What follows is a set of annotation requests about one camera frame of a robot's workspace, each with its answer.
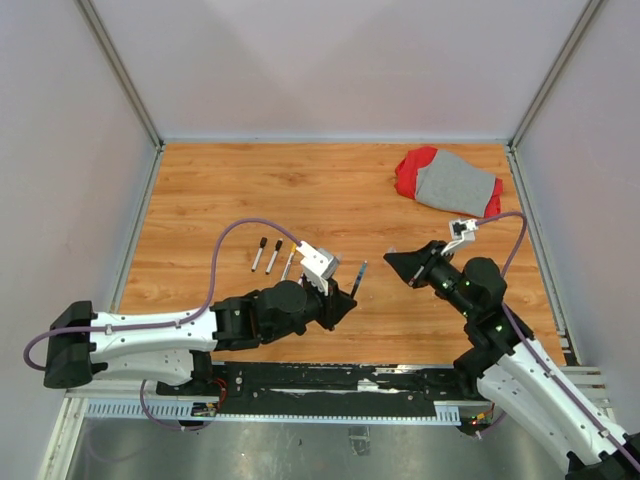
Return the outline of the white marker yellow end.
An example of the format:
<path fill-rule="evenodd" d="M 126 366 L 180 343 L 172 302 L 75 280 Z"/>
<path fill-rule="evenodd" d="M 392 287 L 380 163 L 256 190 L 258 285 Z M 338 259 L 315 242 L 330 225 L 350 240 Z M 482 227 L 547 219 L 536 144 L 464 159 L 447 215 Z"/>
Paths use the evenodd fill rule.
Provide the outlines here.
<path fill-rule="evenodd" d="M 296 254 L 296 250 L 297 250 L 297 245 L 294 243 L 291 246 L 291 249 L 289 251 L 289 255 L 287 257 L 286 263 L 285 263 L 285 267 L 283 269 L 282 275 L 281 275 L 281 281 L 284 281 L 288 278 L 289 276 L 289 272 L 291 270 L 292 264 L 293 264 L 293 259 L 294 256 Z"/>

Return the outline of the white whiteboard marker pen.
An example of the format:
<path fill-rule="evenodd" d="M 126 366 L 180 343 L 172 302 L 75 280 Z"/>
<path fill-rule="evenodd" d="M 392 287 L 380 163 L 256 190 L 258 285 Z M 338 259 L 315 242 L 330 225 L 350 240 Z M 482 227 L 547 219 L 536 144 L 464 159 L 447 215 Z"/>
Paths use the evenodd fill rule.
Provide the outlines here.
<path fill-rule="evenodd" d="M 275 264 L 275 262 L 277 260 L 277 257 L 278 257 L 278 255 L 280 253 L 280 250 L 282 248 L 283 243 L 284 243 L 284 240 L 282 238 L 280 238 L 280 239 L 278 239 L 276 241 L 276 244 L 274 246 L 274 250 L 273 250 L 273 252 L 271 254 L 271 257 L 269 258 L 269 262 L 268 262 L 267 267 L 265 269 L 265 274 L 266 275 L 270 275 L 271 274 L 271 272 L 273 270 L 273 267 L 274 267 L 274 264 Z"/>

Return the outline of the white marker black cap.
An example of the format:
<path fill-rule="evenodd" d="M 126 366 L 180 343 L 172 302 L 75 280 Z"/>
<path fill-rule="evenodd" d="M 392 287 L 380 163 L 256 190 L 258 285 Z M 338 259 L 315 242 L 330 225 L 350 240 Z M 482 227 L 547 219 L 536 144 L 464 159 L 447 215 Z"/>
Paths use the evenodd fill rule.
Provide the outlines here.
<path fill-rule="evenodd" d="M 256 272 L 256 270 L 257 270 L 257 268 L 259 266 L 261 257 L 263 255 L 264 249 L 265 249 L 265 247 L 267 245 L 267 242 L 268 242 L 267 237 L 261 237 L 260 242 L 259 242 L 259 246 L 258 246 L 258 249 L 257 249 L 257 252 L 256 252 L 256 255 L 255 255 L 255 258 L 254 258 L 252 266 L 251 266 L 251 272 Z"/>

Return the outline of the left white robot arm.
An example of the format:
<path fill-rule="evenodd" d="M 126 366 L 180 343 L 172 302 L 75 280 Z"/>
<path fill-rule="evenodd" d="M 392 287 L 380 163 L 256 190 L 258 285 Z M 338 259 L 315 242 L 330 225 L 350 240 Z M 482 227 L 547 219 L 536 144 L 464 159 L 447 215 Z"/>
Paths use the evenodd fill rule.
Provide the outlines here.
<path fill-rule="evenodd" d="M 94 380 L 147 380 L 200 396 L 214 383 L 212 352 L 303 335 L 312 322 L 332 331 L 356 305 L 336 281 L 322 293 L 291 280 L 218 301 L 203 313 L 120 315 L 77 301 L 50 326 L 43 384 L 72 389 Z"/>

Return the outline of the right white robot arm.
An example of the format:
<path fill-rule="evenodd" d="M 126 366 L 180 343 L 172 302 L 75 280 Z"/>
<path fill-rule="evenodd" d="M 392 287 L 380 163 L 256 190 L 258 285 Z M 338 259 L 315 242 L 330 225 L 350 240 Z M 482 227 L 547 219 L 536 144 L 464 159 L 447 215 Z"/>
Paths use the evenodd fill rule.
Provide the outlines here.
<path fill-rule="evenodd" d="M 639 436 L 595 406 L 504 303 L 507 283 L 496 263 L 475 257 L 457 269 L 445 246 L 431 241 L 384 259 L 409 287 L 432 288 L 465 318 L 472 347 L 453 363 L 455 392 L 498 406 L 568 479 L 638 478 Z"/>

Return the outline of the red and grey cloth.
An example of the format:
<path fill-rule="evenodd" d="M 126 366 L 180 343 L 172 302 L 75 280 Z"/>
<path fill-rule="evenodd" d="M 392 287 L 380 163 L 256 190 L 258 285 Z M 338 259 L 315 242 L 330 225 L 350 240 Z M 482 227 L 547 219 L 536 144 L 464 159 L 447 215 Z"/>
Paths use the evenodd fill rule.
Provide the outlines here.
<path fill-rule="evenodd" d="M 434 146 L 410 150 L 394 174 L 399 195 L 430 208 L 476 218 L 502 212 L 502 179 L 449 150 Z"/>

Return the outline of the black mounting base rail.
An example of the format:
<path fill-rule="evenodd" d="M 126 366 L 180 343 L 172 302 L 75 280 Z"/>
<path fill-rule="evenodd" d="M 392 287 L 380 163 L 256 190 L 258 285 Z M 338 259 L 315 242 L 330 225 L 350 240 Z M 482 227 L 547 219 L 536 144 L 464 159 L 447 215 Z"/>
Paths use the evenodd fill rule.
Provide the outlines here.
<path fill-rule="evenodd" d="M 223 414 L 294 418 L 427 417 L 440 404 L 490 402 L 451 366 L 217 362 L 161 396 L 211 398 L 226 388 Z"/>

